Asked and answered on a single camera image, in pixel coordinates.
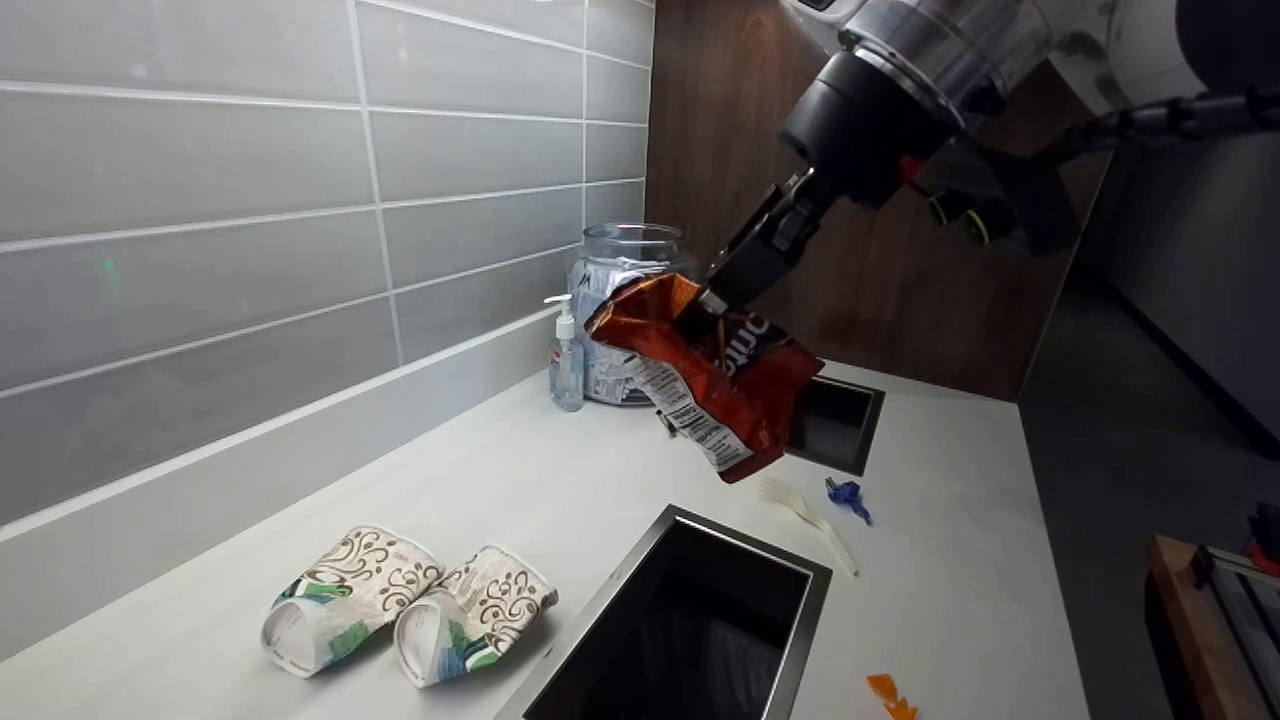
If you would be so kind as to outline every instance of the robotic arm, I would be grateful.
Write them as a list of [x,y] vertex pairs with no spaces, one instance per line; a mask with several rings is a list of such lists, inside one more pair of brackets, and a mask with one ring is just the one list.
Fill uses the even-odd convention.
[[[809,165],[730,234],[705,302],[749,302],[800,263],[822,210],[878,206],[900,183],[979,244],[1033,256],[1075,239],[1057,165],[1125,136],[1199,140],[1280,128],[1274,0],[785,0],[831,53],[785,120]],[[1036,157],[979,149],[971,128],[1045,59],[1094,120]]]

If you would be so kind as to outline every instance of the red snack bag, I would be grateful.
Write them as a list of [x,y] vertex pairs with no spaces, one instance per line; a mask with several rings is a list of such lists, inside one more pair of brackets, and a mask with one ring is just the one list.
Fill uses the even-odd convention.
[[675,272],[614,289],[586,330],[637,351],[644,394],[727,484],[787,451],[796,394],[822,368],[762,316],[708,308],[699,282]]

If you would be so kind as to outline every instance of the glass jar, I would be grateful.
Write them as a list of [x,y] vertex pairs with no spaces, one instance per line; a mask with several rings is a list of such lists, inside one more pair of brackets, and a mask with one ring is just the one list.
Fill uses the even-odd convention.
[[[682,269],[681,233],[668,223],[590,223],[585,226],[566,290],[573,316],[585,319],[626,280]],[[626,351],[586,340],[586,400],[646,403],[624,368]]]

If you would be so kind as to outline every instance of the kitchen counter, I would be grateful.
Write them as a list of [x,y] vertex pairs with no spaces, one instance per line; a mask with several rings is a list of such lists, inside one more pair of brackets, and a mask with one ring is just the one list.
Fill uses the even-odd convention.
[[[4,715],[486,720],[668,505],[831,565],[796,715],[885,715],[868,670],[893,670],[924,715],[1089,715],[1018,411],[861,368],[829,377],[885,386],[862,470],[876,527],[831,510],[861,575],[841,575],[822,541],[768,508],[750,481],[720,484],[651,411],[566,414],[531,377],[4,659]],[[814,489],[822,476],[781,459],[755,481]],[[296,679],[258,653],[258,620],[353,524],[397,527],[450,565],[502,545],[558,604],[492,677],[417,692],[392,653],[366,653]]]

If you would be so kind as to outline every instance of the wall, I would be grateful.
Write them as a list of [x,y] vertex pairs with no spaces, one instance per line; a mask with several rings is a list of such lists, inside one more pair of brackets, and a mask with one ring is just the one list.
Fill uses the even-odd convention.
[[0,524],[480,334],[639,215],[639,0],[4,0]]
[[1089,263],[1280,449],[1280,140],[1125,149]]
[[[819,62],[774,0],[661,0],[646,215],[682,226],[699,259],[796,166],[774,131]],[[1036,72],[984,140],[1033,152],[1078,114],[1070,93]],[[1101,165],[1070,166],[1067,183],[1085,210]],[[831,358],[1016,394],[1067,263],[1067,251],[979,251],[920,194],[897,191],[876,210],[829,210],[802,263],[758,308]]]

